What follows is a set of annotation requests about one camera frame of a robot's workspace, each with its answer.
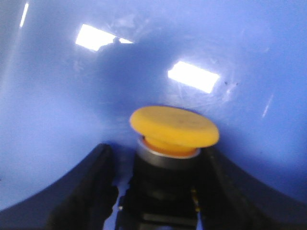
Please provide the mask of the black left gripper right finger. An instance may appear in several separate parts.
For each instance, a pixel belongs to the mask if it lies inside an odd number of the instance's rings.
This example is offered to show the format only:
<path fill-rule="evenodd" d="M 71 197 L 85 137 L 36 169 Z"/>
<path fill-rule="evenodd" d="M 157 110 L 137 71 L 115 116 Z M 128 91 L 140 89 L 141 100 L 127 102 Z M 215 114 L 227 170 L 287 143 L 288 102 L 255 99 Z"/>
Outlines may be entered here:
<path fill-rule="evenodd" d="M 204 230 L 305 230 L 307 206 L 260 182 L 217 149 L 201 149 L 196 182 Z"/>

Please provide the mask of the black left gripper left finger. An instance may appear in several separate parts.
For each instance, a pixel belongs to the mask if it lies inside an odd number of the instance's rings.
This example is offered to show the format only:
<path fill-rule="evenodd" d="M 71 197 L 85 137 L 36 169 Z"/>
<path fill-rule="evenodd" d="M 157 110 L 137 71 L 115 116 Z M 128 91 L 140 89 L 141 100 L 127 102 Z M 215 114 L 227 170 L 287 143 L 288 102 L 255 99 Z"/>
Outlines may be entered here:
<path fill-rule="evenodd" d="M 0 213 L 2 230 L 101 230 L 118 196 L 114 155 L 98 144 L 52 185 Z"/>

